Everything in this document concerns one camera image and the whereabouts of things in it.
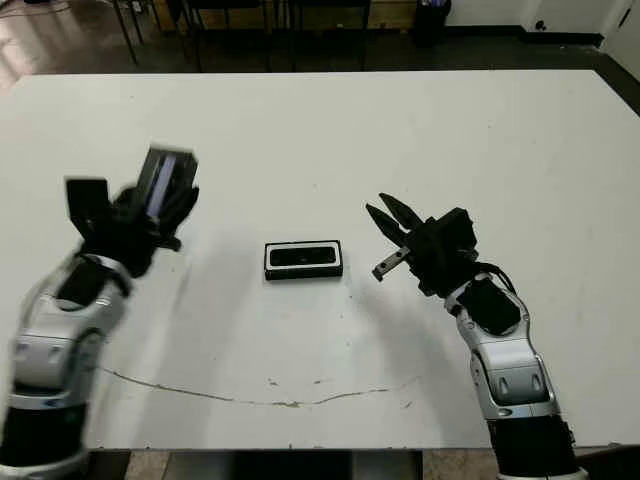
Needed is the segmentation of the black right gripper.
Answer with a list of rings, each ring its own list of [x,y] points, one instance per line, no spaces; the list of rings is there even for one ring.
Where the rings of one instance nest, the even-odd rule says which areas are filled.
[[[374,266],[376,280],[382,281],[405,262],[426,296],[448,296],[475,275],[476,237],[469,216],[429,217],[423,221],[396,197],[387,193],[379,197],[389,214],[369,203],[365,208],[397,250]]]

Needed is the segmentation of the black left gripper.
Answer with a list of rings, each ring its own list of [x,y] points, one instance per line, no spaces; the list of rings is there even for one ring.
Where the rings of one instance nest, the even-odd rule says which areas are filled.
[[[191,186],[173,194],[161,208],[158,221],[146,215],[148,189],[124,188],[112,203],[111,216],[84,234],[82,255],[98,255],[123,265],[133,278],[149,270],[158,249],[179,251],[176,230],[189,216],[199,196]]]

